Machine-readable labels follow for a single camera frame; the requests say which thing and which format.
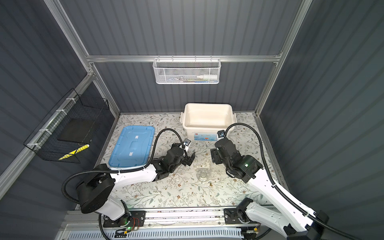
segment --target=white bottle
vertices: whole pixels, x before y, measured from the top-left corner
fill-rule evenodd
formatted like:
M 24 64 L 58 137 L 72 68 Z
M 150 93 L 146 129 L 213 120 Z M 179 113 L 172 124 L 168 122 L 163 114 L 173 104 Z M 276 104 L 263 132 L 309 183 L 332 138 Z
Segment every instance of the white bottle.
M 205 80 L 217 80 L 217 75 L 216 74 L 204 74 L 204 75 L 199 75 L 197 78 L 200 79 L 205 79 Z

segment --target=label on container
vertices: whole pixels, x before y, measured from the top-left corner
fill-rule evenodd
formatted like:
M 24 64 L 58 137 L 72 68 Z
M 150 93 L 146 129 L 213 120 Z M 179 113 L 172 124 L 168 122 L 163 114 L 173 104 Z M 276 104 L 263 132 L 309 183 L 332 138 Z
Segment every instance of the label on container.
M 194 132 L 193 134 L 196 141 L 217 141 L 216 133 Z

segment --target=black cable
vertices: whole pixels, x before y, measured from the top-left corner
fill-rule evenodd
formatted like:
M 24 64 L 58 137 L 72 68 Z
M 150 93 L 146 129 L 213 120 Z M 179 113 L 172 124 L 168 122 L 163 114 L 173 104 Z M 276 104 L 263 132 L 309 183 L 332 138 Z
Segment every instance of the black cable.
M 268 228 L 267 231 L 263 232 L 262 234 L 260 234 L 260 236 L 257 236 L 254 240 L 259 240 L 261 238 L 263 238 L 265 235 L 267 235 L 272 229 Z
M 180 140 L 180 143 L 181 145 L 183 145 L 183 141 L 181 140 L 181 137 L 180 135 L 175 131 L 173 130 L 172 128 L 164 128 L 163 130 L 161 130 L 158 135 L 156 136 L 155 138 L 155 142 L 153 144 L 153 150 L 152 150 L 152 154 L 151 154 L 151 157 L 150 159 L 148 160 L 147 164 L 144 166 L 144 167 L 139 167 L 139 168 L 135 168 L 135 169 L 127 169 L 127 170 L 121 170 L 121 171 L 118 171 L 118 170 L 96 170 L 96 169 L 92 169 L 92 170 L 86 170 L 86 171 L 82 171 L 82 172 L 78 172 L 78 173 L 75 173 L 71 176 L 69 176 L 64 182 L 63 184 L 61 185 L 61 193 L 64 195 L 64 197 L 66 197 L 68 200 L 74 202 L 74 203 L 77 203 L 79 204 L 79 200 L 71 197 L 67 191 L 66 191 L 66 185 L 67 183 L 72 180 L 73 178 L 77 177 L 77 176 L 80 176 L 80 175 L 83 175 L 83 174 L 88 174 L 88 173 L 92 173 L 92 172 L 97 172 L 97 173 L 106 173 L 106 174 L 116 174 L 116 173 L 127 173 L 127 172 L 136 172 L 136 171 L 140 171 L 140 170 L 143 170 L 144 168 L 148 167 L 152 160 L 153 160 L 153 156 L 155 155 L 155 149 L 156 149 L 156 144 L 157 144 L 157 141 L 159 139 L 159 136 L 160 134 L 162 134 L 164 131 L 172 131 L 176 134 L 176 136 L 179 138 Z M 183 148 L 184 150 L 184 154 L 186 157 L 188 157 L 187 155 L 187 151 Z
M 109 237 L 107 237 L 107 235 L 105 234 L 105 232 L 103 230 L 103 225 L 101 224 L 101 214 L 99 214 L 99 229 L 100 229 L 101 234 L 105 238 L 105 240 L 111 240 Z
M 231 124 L 226 130 L 225 130 L 225 133 L 224 133 L 224 136 L 227 137 L 227 133 L 229 131 L 230 128 L 232 128 L 233 126 L 236 126 L 236 125 L 242 125 L 242 126 L 246 126 L 248 127 L 249 129 L 251 129 L 257 136 L 257 139 L 259 140 L 259 144 L 260 144 L 260 154 L 262 156 L 262 160 L 263 160 L 263 164 L 264 164 L 264 168 L 265 168 L 265 171 L 266 171 L 266 174 L 269 178 L 269 181 L 272 183 L 272 185 L 275 185 L 275 181 L 274 179 L 272 178 L 272 175 L 269 171 L 269 168 L 268 168 L 268 165 L 267 165 L 267 162 L 265 160 L 265 157 L 264 157 L 264 149 L 263 149 L 263 143 L 262 143 L 262 139 L 259 135 L 259 133 L 253 128 L 251 127 L 250 125 L 248 124 L 245 124 L 245 123 L 241 123 L 241 122 L 238 122 L 238 123 L 233 123 Z M 334 233 L 337 233 L 341 236 L 344 236 L 348 239 L 352 239 L 352 240 L 361 240 L 361 238 L 358 238 L 358 237 L 355 237 L 353 235 L 350 235 L 346 232 L 343 232 L 343 231 L 340 231 L 334 227 L 331 227 L 325 223 L 323 223 L 322 221 L 318 220 L 316 217 L 312 216 L 311 214 L 309 214 L 307 211 L 305 211 L 304 209 L 302 209 L 299 205 L 297 205 L 296 203 L 294 203 L 289 197 L 287 197 L 282 191 L 281 189 L 278 187 L 278 186 L 274 186 L 274 188 L 276 189 L 276 191 L 285 199 L 287 200 L 287 202 L 289 202 L 292 206 L 294 206 L 297 210 L 299 210 L 304 216 L 307 216 L 308 218 L 310 218 L 312 221 L 316 222 L 317 224 L 321 225 L 322 227 L 334 232 Z

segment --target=container handle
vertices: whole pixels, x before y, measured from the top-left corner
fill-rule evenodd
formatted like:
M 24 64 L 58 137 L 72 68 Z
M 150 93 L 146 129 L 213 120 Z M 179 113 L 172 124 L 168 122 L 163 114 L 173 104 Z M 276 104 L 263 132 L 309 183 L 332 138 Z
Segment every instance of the container handle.
M 183 121 L 184 121 L 184 113 L 181 112 L 181 115 L 180 115 L 180 123 L 183 123 Z
M 232 115 L 232 120 L 233 120 L 233 123 L 237 123 L 236 113 L 234 113 L 234 114 Z

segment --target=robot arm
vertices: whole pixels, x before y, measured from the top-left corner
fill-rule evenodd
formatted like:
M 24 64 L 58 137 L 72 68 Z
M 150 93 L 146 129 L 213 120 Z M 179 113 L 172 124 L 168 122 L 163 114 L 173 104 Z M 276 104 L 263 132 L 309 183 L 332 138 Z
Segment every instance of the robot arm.
M 328 222 L 328 216 L 320 211 L 315 213 L 313 209 L 301 203 L 278 183 L 272 184 L 266 170 L 254 157 L 242 156 L 231 140 L 224 137 L 223 131 L 218 132 L 221 136 L 216 143 L 215 149 L 211 150 L 212 162 L 223 163 L 228 176 L 238 178 L 248 183 L 252 188 L 263 194 L 278 211 L 266 208 L 245 198 L 237 206 L 237 216 L 240 221 L 260 222 L 271 229 L 279 232 L 287 239 L 318 240 L 321 238 L 324 228 L 304 216 L 291 203 L 289 203 L 276 189 L 278 187 L 289 199 L 299 205 L 308 214 L 324 223 Z
M 166 156 L 153 159 L 146 168 L 120 173 L 129 168 L 108 168 L 106 164 L 100 164 L 94 170 L 114 170 L 117 173 L 89 173 L 76 187 L 82 213 L 98 212 L 108 216 L 118 226 L 125 226 L 131 217 L 125 203 L 112 197 L 110 193 L 122 186 L 138 183 L 152 182 L 168 177 L 181 164 L 191 165 L 195 159 L 195 153 L 184 156 L 191 141 L 185 139 L 182 144 L 174 143 L 167 151 Z

